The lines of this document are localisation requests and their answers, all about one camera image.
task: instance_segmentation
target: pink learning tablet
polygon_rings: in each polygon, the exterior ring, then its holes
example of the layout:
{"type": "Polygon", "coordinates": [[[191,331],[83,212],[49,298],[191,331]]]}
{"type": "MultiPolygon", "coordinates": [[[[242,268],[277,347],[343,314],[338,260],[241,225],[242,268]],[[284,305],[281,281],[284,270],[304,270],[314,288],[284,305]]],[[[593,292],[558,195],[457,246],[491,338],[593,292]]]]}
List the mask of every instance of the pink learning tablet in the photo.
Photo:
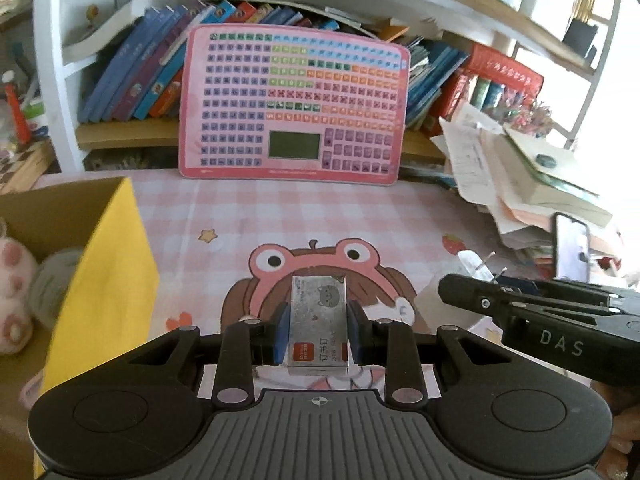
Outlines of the pink learning tablet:
{"type": "Polygon", "coordinates": [[[392,184],[409,52],[339,32],[272,25],[191,31],[180,172],[392,184]]]}

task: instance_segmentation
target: box of staples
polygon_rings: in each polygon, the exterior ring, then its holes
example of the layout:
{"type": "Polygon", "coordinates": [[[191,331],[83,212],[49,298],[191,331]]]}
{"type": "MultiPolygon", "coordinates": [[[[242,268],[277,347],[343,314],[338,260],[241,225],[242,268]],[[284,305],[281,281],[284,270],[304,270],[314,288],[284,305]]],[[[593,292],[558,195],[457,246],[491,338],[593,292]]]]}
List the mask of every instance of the box of staples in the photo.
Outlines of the box of staples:
{"type": "Polygon", "coordinates": [[[289,330],[291,374],[346,373],[346,298],[344,277],[293,277],[289,330]]]}

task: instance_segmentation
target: smartphone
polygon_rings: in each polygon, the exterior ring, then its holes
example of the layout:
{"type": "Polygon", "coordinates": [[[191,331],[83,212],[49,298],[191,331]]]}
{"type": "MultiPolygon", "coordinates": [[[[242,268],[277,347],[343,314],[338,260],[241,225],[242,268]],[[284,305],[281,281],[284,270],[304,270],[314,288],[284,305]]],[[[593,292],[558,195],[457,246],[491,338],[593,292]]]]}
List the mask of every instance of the smartphone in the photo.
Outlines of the smartphone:
{"type": "Polygon", "coordinates": [[[589,283],[589,228],[564,213],[553,216],[554,275],[559,280],[589,283]]]}

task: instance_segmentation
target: red book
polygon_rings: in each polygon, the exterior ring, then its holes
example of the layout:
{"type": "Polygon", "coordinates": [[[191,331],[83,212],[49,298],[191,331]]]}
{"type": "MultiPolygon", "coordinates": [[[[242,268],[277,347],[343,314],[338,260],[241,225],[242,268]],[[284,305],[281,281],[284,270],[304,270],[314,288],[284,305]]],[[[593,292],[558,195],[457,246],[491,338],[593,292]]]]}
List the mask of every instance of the red book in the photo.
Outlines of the red book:
{"type": "Polygon", "coordinates": [[[309,18],[302,18],[299,22],[296,23],[296,27],[313,27],[313,23],[309,18]]]}
{"type": "Polygon", "coordinates": [[[463,70],[456,70],[442,86],[442,94],[431,105],[427,117],[422,124],[422,131],[428,137],[435,137],[442,133],[440,117],[449,119],[453,110],[458,106],[469,76],[463,70]]]}
{"type": "Polygon", "coordinates": [[[154,103],[149,110],[151,117],[161,117],[167,113],[171,106],[180,98],[180,90],[182,90],[182,70],[178,70],[178,73],[171,79],[171,82],[166,86],[164,91],[160,94],[158,100],[154,103]]]}
{"type": "Polygon", "coordinates": [[[255,14],[255,7],[249,2],[242,2],[236,7],[236,10],[229,16],[225,23],[244,23],[255,14]]]}
{"type": "Polygon", "coordinates": [[[522,63],[498,50],[446,32],[442,40],[469,54],[462,68],[478,77],[513,88],[534,99],[540,93],[544,78],[522,63]]]}

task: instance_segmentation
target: pink paw plush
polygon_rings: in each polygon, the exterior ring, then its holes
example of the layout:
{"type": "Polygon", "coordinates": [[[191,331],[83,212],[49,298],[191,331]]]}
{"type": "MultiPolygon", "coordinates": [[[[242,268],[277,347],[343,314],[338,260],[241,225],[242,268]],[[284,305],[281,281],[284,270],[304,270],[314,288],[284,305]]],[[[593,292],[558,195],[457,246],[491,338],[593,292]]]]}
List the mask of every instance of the pink paw plush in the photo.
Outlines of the pink paw plush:
{"type": "Polygon", "coordinates": [[[25,301],[38,264],[20,242],[0,238],[0,354],[15,354],[31,338],[25,301]]]}

